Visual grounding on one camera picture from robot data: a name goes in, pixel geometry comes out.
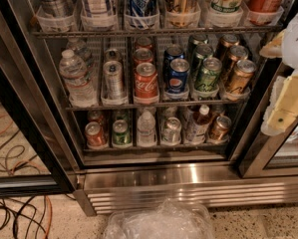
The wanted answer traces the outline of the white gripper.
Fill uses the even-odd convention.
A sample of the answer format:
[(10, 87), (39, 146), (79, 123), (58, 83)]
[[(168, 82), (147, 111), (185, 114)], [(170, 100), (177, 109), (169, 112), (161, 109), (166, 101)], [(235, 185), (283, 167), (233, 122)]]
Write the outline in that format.
[(261, 131), (266, 135), (284, 132), (298, 118), (298, 13), (287, 27), (259, 51), (268, 58), (281, 58), (294, 72), (278, 77), (273, 85), (270, 105), (265, 111)]

